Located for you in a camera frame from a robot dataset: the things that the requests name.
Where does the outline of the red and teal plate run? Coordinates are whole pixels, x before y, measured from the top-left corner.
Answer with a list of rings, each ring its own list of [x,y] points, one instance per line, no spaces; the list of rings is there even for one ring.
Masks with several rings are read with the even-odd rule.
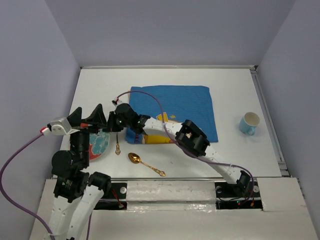
[[[102,130],[97,133],[78,131],[69,137],[69,152],[81,163],[89,165],[90,161],[100,158],[108,149],[110,134]]]

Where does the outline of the gold fork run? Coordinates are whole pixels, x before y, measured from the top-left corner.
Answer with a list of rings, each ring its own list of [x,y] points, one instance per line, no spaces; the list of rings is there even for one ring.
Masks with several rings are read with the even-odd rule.
[[[119,144],[119,136],[116,134],[116,146],[115,146],[115,154],[119,156],[121,154],[120,144]]]

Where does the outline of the gold spoon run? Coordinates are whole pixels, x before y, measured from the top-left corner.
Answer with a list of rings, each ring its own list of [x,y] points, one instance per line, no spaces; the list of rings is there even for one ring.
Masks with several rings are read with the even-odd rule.
[[[137,155],[136,153],[133,153],[133,152],[128,153],[128,158],[133,164],[142,164],[142,165],[148,167],[149,169],[153,170],[159,176],[161,176],[161,177],[165,177],[166,176],[166,173],[164,171],[159,170],[157,168],[154,168],[154,167],[148,165],[147,163],[143,162],[141,160],[140,156]]]

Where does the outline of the blue Pikachu placemat cloth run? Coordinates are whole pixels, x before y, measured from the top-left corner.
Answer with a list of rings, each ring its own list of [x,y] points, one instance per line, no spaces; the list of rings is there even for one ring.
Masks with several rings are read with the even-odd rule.
[[[202,85],[133,86],[129,105],[135,112],[170,123],[191,120],[217,143],[218,133],[210,88]]]

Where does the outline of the light blue ceramic mug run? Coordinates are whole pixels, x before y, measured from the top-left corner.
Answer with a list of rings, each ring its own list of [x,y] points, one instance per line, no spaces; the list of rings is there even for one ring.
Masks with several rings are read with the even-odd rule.
[[[260,123],[260,117],[254,112],[247,112],[239,123],[239,130],[249,136],[256,133],[256,128]]]

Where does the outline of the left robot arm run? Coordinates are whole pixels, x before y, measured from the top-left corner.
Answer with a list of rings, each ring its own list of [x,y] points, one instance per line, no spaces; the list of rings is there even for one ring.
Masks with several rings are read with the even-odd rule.
[[[90,136],[107,128],[102,104],[86,118],[78,107],[69,116],[51,121],[54,136],[69,136],[69,149],[57,151],[51,159],[51,173],[57,177],[46,240],[77,240],[96,204],[110,194],[110,176],[84,170],[90,165]]]

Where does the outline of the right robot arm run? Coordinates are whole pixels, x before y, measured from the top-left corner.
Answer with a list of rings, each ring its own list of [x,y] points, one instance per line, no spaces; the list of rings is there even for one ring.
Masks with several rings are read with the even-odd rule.
[[[254,178],[246,168],[225,162],[208,140],[206,134],[191,120],[183,123],[165,122],[149,115],[137,114],[128,103],[112,102],[115,110],[109,113],[107,124],[111,132],[124,128],[138,135],[168,137],[186,155],[208,164],[220,174],[235,196],[253,195]]]

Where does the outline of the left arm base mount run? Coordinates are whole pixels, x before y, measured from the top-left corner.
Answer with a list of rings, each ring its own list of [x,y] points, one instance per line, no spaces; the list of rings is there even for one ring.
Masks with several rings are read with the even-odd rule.
[[[113,182],[111,189],[96,204],[94,210],[118,211],[127,209],[127,183]]]

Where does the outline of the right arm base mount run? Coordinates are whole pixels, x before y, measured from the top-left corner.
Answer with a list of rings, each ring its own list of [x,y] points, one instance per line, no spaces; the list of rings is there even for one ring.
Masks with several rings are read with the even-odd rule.
[[[235,194],[231,186],[226,182],[215,182],[214,186],[217,210],[263,209],[257,181],[254,182],[254,188],[250,186],[244,196]]]

